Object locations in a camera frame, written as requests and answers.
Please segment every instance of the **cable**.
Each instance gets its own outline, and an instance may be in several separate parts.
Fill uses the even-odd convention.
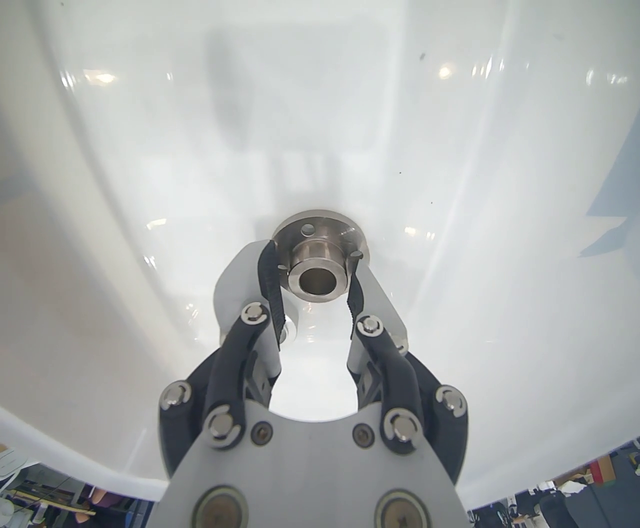
[[[64,479],[60,484],[58,484],[55,488],[53,488],[49,493],[47,493],[46,495],[43,495],[42,497],[40,497],[39,499],[34,500],[31,504],[27,504],[26,506],[22,506],[21,508],[15,510],[13,513],[18,513],[19,511],[22,511],[23,509],[27,509],[30,508],[31,506],[34,506],[35,504],[38,504],[39,502],[42,502],[44,499],[46,499],[48,496],[50,496],[53,492],[58,491],[62,485],[67,482],[71,477],[67,477],[66,479]]]

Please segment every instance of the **white curved enclosure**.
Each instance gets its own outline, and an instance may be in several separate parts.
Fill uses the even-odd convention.
[[[288,216],[357,222],[467,397],[478,506],[640,435],[640,4],[0,3],[5,444],[157,499],[157,399]],[[289,298],[274,411],[356,410],[345,297]]]

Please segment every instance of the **silver metal plate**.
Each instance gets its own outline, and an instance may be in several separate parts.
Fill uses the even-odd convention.
[[[407,456],[385,447],[379,403],[335,422],[305,423],[248,401],[246,417],[248,429],[269,422],[271,441],[258,447],[246,435],[237,447],[220,452],[200,435],[156,506],[149,528],[189,527],[199,498],[217,486],[243,494],[249,528],[371,528],[378,502],[393,490],[418,497],[431,527],[468,527],[454,486],[428,442]],[[375,432],[368,449],[353,440],[357,424],[368,424]]]

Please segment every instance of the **metal bushing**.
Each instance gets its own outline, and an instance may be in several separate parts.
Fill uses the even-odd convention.
[[[219,486],[205,493],[193,510],[193,528],[246,528],[246,499],[235,488]]]
[[[358,259],[369,261],[367,243],[350,219],[331,211],[307,211],[273,234],[280,284],[300,299],[324,303],[344,294]]]
[[[418,497],[405,490],[393,490],[376,506],[376,528],[428,528],[427,509]]]
[[[326,240],[305,240],[291,258],[289,288],[309,302],[337,299],[347,290],[347,269],[340,248]]]

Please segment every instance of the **screw head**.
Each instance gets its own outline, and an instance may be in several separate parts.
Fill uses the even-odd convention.
[[[359,320],[356,324],[358,331],[367,337],[377,337],[385,329],[382,321],[376,316],[366,316]]]
[[[191,385],[186,381],[170,383],[160,396],[160,407],[166,411],[171,407],[186,403],[191,398]]]
[[[272,438],[273,426],[269,422],[258,422],[251,429],[251,441],[255,445],[267,445]]]
[[[250,321],[257,321],[258,319],[260,319],[260,316],[262,315],[262,307],[251,305],[246,309],[245,313]]]
[[[214,438],[223,440],[231,432],[234,427],[234,419],[231,414],[215,415],[209,422],[209,431]]]
[[[380,325],[373,317],[367,317],[364,321],[362,321],[362,327],[364,331],[367,333],[374,333]]]
[[[357,424],[353,428],[353,441],[358,447],[367,449],[373,445],[375,435],[373,429],[368,424]]]
[[[244,324],[260,324],[267,319],[267,314],[260,303],[249,303],[240,314]]]
[[[467,400],[458,389],[450,385],[438,387],[436,401],[442,403],[456,418],[467,412]]]
[[[400,415],[393,422],[394,434],[400,442],[411,442],[418,433],[418,426],[409,416]]]
[[[462,398],[460,394],[455,392],[445,392],[442,396],[442,402],[447,409],[454,411],[456,409],[462,409]]]

